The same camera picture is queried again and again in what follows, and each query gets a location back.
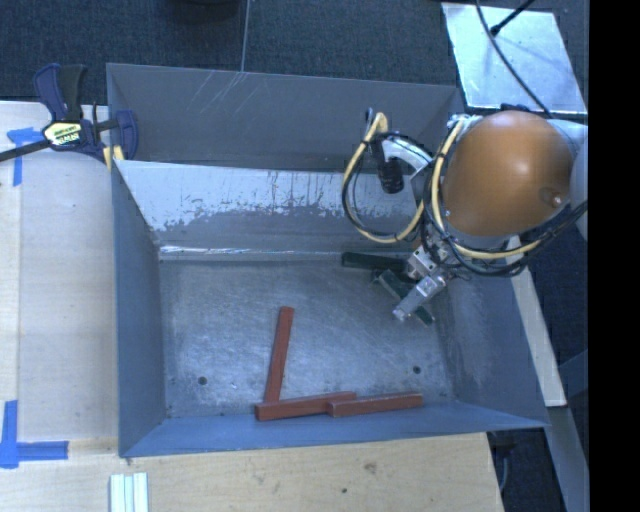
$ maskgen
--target gray carpet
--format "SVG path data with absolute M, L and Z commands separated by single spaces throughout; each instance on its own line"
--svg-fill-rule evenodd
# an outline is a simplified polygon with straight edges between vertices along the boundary
M 87 104 L 106 104 L 106 62 L 458 83 L 440 2 L 433 0 L 241 0 L 237 9 L 177 0 L 0 5 L 0 99 L 34 100 L 33 74 L 50 62 L 89 67 L 81 92 Z M 539 0 L 532 8 L 555 14 L 588 105 L 589 0 Z M 587 347 L 587 245 L 571 229 L 530 268 L 562 364 Z M 588 393 L 571 406 L 588 456 Z M 542 431 L 509 434 L 516 446 L 507 512 L 564 510 Z

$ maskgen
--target bin floor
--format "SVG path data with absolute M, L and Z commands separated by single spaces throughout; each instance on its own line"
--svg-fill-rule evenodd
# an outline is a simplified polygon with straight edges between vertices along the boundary
M 452 401 L 435 326 L 400 323 L 366 270 L 326 261 L 160 264 L 173 417 L 246 414 L 263 399 L 278 310 L 295 309 L 281 398 L 416 390 Z

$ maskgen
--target brown robot housing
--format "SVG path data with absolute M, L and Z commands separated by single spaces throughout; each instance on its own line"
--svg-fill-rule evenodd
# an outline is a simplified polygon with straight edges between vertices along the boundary
M 485 117 L 453 148 L 442 182 L 447 221 L 472 236 L 509 236 L 550 219 L 565 203 L 572 157 L 541 117 Z

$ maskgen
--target red wooden stick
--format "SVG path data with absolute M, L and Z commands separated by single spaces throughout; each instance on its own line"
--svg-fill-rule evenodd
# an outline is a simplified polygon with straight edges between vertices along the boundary
M 388 395 L 365 396 L 352 400 L 331 400 L 327 412 L 333 418 L 369 414 L 372 412 L 395 411 L 422 406 L 420 393 L 392 393 Z
M 312 414 L 325 414 L 331 400 L 351 400 L 356 398 L 352 391 L 338 391 L 324 395 L 303 396 L 277 402 L 256 404 L 255 415 L 260 421 L 295 418 Z
M 293 308 L 283 306 L 280 308 L 276 336 L 271 352 L 271 366 L 267 377 L 267 387 L 264 392 L 265 402 L 277 402 L 280 399 L 280 389 L 284 378 L 284 365 L 289 349 L 289 336 L 293 323 Z

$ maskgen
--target metal bracket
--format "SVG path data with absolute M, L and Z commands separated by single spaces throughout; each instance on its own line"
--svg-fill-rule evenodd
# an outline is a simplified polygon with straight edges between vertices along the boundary
M 147 474 L 111 475 L 109 480 L 110 512 L 148 512 Z

